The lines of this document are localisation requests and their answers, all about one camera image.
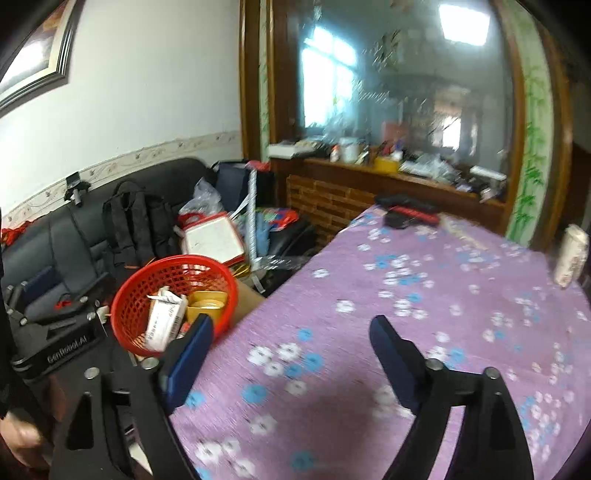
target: picture frame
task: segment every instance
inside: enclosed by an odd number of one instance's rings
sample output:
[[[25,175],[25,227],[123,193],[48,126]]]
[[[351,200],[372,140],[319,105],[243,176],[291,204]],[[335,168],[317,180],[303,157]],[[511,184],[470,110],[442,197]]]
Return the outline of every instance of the picture frame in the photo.
[[[0,116],[18,100],[28,100],[66,78],[83,3],[64,0],[31,33],[0,80]]]

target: floral tablecloth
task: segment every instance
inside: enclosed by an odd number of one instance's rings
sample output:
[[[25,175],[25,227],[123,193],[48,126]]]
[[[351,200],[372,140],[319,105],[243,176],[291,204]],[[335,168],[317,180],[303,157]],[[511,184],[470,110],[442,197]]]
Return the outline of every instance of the floral tablecloth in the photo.
[[[171,417],[203,480],[381,479],[413,415],[369,343],[377,314],[450,368],[502,372],[537,479],[567,459],[591,417],[580,287],[559,289],[542,254],[467,222],[470,241],[381,215],[354,220],[209,353]],[[453,409],[432,479],[461,418]]]

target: window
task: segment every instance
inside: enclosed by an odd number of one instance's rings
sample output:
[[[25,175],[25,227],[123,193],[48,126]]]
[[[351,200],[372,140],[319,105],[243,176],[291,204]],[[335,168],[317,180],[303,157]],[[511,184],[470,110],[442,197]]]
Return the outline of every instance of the window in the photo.
[[[353,98],[355,49],[316,27],[301,52],[304,79],[304,126],[323,127]]]
[[[457,117],[448,116],[443,121],[443,148],[450,147],[454,150],[460,148],[460,132],[462,131],[462,120]]]

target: red plastic basket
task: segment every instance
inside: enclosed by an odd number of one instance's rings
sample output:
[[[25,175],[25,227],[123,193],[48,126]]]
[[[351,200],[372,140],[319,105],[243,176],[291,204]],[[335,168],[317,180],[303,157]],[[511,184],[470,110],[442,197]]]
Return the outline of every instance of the red plastic basket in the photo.
[[[150,299],[168,285],[176,295],[189,295],[197,290],[224,291],[228,301],[222,317],[216,322],[215,338],[229,326],[238,302],[236,281],[221,263],[199,255],[177,255],[163,258],[133,274],[119,289],[111,307],[111,325],[123,348],[140,356],[159,356],[161,352],[145,347]]]

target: black bag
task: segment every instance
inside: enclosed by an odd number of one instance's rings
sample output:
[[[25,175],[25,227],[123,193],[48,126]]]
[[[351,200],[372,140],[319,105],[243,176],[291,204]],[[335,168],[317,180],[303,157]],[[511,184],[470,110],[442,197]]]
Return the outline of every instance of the black bag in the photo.
[[[180,253],[170,205],[132,181],[119,183],[103,204],[103,224],[105,268],[118,286],[152,260]]]

